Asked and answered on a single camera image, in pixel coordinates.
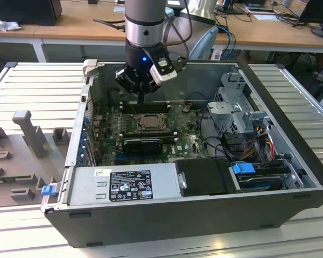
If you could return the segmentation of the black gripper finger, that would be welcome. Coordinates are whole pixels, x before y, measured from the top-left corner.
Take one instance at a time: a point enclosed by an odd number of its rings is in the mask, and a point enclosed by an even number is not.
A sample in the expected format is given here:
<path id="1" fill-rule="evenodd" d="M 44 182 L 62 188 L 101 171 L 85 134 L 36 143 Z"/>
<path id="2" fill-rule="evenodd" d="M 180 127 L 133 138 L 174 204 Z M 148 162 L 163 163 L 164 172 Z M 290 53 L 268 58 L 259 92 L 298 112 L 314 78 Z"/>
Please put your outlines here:
<path id="1" fill-rule="evenodd" d="M 145 96 L 147 94 L 154 93 L 159 89 L 159 86 L 153 80 L 151 76 L 143 78 L 142 81 L 142 103 L 144 103 Z"/>
<path id="2" fill-rule="evenodd" d="M 144 103 L 144 91 L 142 78 L 137 70 L 132 68 L 122 68 L 115 71 L 116 82 L 130 94 L 138 96 L 138 104 Z"/>

